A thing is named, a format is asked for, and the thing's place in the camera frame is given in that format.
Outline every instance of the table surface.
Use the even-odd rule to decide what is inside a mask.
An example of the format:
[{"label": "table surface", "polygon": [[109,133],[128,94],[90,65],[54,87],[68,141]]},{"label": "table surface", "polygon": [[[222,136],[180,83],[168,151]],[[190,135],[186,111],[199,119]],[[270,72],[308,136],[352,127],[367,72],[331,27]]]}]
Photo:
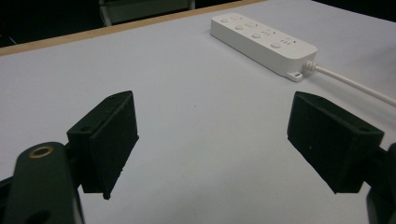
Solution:
[{"label": "table surface", "polygon": [[368,223],[287,140],[293,94],[323,96],[395,142],[396,110],[320,74],[280,77],[210,35],[237,12],[318,47],[317,61],[396,98],[394,22],[309,0],[269,0],[0,57],[0,179],[108,95],[134,92],[137,142],[109,201],[80,193],[87,223]]}]

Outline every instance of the white cable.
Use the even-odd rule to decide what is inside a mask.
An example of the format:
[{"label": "white cable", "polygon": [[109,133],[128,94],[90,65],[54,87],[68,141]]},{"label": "white cable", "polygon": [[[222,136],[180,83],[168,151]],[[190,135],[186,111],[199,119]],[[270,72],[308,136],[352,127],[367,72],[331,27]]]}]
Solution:
[{"label": "white cable", "polygon": [[321,68],[316,63],[308,61],[308,62],[306,62],[303,65],[303,69],[305,71],[310,71],[310,72],[317,71],[317,72],[320,72],[321,74],[324,74],[326,76],[335,78],[335,79],[337,79],[337,80],[339,80],[341,82],[344,82],[345,84],[347,84],[347,85],[349,85],[349,86],[351,86],[351,87],[353,87],[355,89],[358,89],[359,91],[363,91],[363,92],[373,96],[374,98],[376,98],[376,99],[378,99],[378,100],[380,100],[380,101],[382,101],[384,103],[387,103],[389,105],[393,105],[394,107],[396,107],[396,100],[388,97],[387,95],[384,95],[384,94],[382,94],[382,93],[380,93],[378,91],[374,91],[374,90],[372,90],[372,89],[370,89],[368,87],[365,87],[365,86],[363,86],[363,85],[361,85],[361,84],[359,84],[359,83],[357,83],[357,82],[355,82],[353,80],[350,80],[350,79],[348,79],[346,77],[342,77],[342,76],[340,76],[340,75],[338,75],[338,74],[336,74],[334,72],[331,72],[331,71],[329,71],[327,69]]}]

